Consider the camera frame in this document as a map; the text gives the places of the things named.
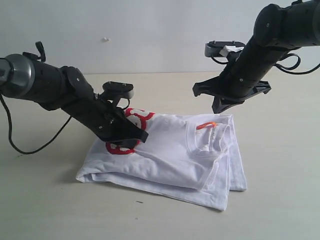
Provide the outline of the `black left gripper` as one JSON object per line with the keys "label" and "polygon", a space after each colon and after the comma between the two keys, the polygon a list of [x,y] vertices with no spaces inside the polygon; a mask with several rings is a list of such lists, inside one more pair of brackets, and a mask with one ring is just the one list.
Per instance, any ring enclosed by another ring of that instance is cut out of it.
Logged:
{"label": "black left gripper", "polygon": [[149,134],[146,122],[139,117],[127,117],[124,111],[109,101],[74,94],[61,95],[61,109],[91,130],[100,140],[122,148],[134,148],[145,143]]}

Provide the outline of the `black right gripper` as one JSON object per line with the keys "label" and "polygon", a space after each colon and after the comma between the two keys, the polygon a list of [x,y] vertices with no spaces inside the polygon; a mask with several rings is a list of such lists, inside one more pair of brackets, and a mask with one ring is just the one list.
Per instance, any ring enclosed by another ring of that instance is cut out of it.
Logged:
{"label": "black right gripper", "polygon": [[244,47],[242,51],[230,52],[227,56],[235,58],[218,77],[196,82],[192,87],[195,97],[201,94],[214,97],[214,114],[243,104],[244,101],[233,100],[243,100],[278,61],[278,52],[267,47]]}

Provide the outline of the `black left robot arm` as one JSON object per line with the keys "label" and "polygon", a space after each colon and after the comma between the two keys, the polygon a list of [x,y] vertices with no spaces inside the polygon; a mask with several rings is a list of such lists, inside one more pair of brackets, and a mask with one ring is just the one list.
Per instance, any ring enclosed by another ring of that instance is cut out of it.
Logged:
{"label": "black left robot arm", "polygon": [[3,96],[35,102],[47,111],[61,109],[105,143],[127,148],[144,143],[148,133],[128,120],[118,106],[120,99],[133,97],[134,86],[108,81],[102,89],[102,93],[95,93],[73,66],[58,68],[22,54],[0,60]]}

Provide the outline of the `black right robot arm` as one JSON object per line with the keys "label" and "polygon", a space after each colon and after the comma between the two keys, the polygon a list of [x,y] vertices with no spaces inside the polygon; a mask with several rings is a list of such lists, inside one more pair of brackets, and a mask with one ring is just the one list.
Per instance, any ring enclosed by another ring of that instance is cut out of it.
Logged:
{"label": "black right robot arm", "polygon": [[262,79],[271,68],[296,75],[294,70],[300,60],[291,67],[278,62],[294,56],[295,50],[319,44],[318,0],[296,0],[287,7],[271,3],[258,14],[247,43],[216,40],[206,43],[204,55],[214,62],[226,58],[224,69],[216,77],[195,83],[193,94],[213,96],[212,110],[220,114],[258,94],[267,94],[272,88]]}

